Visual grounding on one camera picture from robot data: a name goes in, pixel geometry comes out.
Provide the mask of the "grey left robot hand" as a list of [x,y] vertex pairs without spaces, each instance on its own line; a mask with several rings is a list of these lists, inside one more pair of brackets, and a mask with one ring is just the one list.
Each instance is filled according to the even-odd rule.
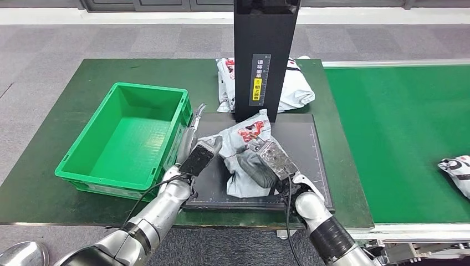
[[195,113],[192,115],[189,125],[184,129],[175,165],[180,167],[189,157],[195,142],[197,141],[196,132],[199,127],[202,113],[206,107],[205,103],[201,103]]

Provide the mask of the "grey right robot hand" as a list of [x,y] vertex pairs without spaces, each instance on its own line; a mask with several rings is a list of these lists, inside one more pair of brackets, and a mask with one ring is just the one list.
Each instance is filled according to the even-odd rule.
[[299,169],[276,139],[250,144],[237,161],[243,171],[261,188],[286,196]]

